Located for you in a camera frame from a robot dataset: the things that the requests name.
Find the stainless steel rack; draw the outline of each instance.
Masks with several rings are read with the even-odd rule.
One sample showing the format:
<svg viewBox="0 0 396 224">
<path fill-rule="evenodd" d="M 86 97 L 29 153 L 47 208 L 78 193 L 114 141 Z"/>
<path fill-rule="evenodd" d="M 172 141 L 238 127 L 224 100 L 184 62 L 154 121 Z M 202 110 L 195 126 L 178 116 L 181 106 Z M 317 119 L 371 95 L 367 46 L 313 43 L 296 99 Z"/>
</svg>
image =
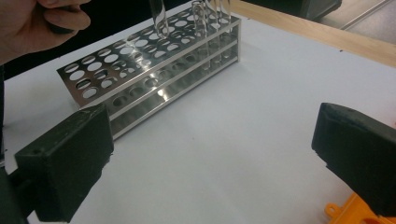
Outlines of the stainless steel rack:
<svg viewBox="0 0 396 224">
<path fill-rule="evenodd" d="M 114 139 L 239 62 L 240 19 L 222 20 L 219 27 L 209 23 L 206 37 L 195 35 L 190 9 L 168 23 L 166 39 L 150 26 L 57 70 L 80 108 L 107 106 Z"/>
</svg>

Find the orange plastic part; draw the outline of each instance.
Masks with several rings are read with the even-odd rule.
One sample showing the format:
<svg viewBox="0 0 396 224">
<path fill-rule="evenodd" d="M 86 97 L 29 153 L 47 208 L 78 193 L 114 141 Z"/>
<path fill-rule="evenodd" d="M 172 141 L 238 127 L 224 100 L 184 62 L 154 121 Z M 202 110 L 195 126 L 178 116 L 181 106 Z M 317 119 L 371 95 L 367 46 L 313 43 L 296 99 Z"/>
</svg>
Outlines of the orange plastic part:
<svg viewBox="0 0 396 224">
<path fill-rule="evenodd" d="M 329 224 L 396 224 L 396 217 L 379 217 L 367 203 L 353 193 L 343 207 L 328 203 L 324 209 L 331 219 Z"/>
</svg>

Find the glass test tube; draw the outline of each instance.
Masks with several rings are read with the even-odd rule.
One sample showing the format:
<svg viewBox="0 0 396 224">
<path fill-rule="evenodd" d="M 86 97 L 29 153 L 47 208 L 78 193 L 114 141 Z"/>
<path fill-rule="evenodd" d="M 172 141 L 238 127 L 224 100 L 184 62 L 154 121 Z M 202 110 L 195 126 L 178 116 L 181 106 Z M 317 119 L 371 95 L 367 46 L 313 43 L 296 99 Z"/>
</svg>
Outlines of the glass test tube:
<svg viewBox="0 0 396 224">
<path fill-rule="evenodd" d="M 206 13 L 205 4 L 203 1 L 193 1 L 191 3 L 192 15 L 195 23 L 195 35 L 197 39 L 202 40 L 207 36 L 206 32 Z M 198 57 L 200 61 L 203 61 L 209 57 L 209 47 L 205 42 L 200 48 L 198 48 Z M 202 69 L 207 70 L 210 68 L 210 61 L 207 61 L 202 65 Z"/>
<path fill-rule="evenodd" d="M 219 22 L 225 25 L 231 24 L 231 1 L 230 0 L 220 0 L 220 10 L 221 17 L 219 18 Z M 231 32 L 232 28 L 226 31 L 221 37 L 221 43 L 224 46 L 231 43 Z M 224 58 L 229 58 L 231 56 L 231 49 L 226 49 L 223 51 L 222 56 Z"/>
<path fill-rule="evenodd" d="M 220 28 L 218 1 L 219 0 L 205 0 L 206 24 L 207 24 L 207 26 L 213 27 L 216 30 L 216 32 L 218 32 L 219 28 Z M 209 44 L 209 47 L 214 52 L 218 51 L 220 49 L 220 37 L 216 36 L 215 38 L 213 38 L 213 40 Z M 220 63 L 221 62 L 221 54 L 218 56 L 215 56 L 213 58 L 213 62 Z"/>
<path fill-rule="evenodd" d="M 149 3 L 157 35 L 159 38 L 165 39 L 169 36 L 169 27 L 163 0 L 149 0 Z"/>
</svg>

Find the wooden table edge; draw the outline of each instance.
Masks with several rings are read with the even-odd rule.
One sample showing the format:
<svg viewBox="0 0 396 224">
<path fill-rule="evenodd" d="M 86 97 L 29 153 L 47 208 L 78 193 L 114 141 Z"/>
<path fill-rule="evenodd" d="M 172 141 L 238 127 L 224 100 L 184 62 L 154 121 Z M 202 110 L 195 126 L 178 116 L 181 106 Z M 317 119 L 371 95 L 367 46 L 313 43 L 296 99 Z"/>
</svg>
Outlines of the wooden table edge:
<svg viewBox="0 0 396 224">
<path fill-rule="evenodd" d="M 338 30 L 240 0 L 232 0 L 232 9 L 234 13 L 255 21 L 311 38 L 378 63 L 396 67 L 396 45 Z"/>
</svg>

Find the white surface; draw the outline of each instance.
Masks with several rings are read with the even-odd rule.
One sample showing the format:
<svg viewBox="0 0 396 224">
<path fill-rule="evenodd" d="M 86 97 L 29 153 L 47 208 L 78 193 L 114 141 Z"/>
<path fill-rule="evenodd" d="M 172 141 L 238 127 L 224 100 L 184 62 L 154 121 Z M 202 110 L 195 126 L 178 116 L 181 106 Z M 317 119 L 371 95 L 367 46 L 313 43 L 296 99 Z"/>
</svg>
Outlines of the white surface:
<svg viewBox="0 0 396 224">
<path fill-rule="evenodd" d="M 9 171 L 76 110 L 56 69 L 150 23 L 6 82 Z M 394 68 L 243 19 L 241 62 L 118 139 L 72 223 L 327 223 L 351 190 L 311 149 L 320 103 L 394 126 L 395 86 Z"/>
</svg>

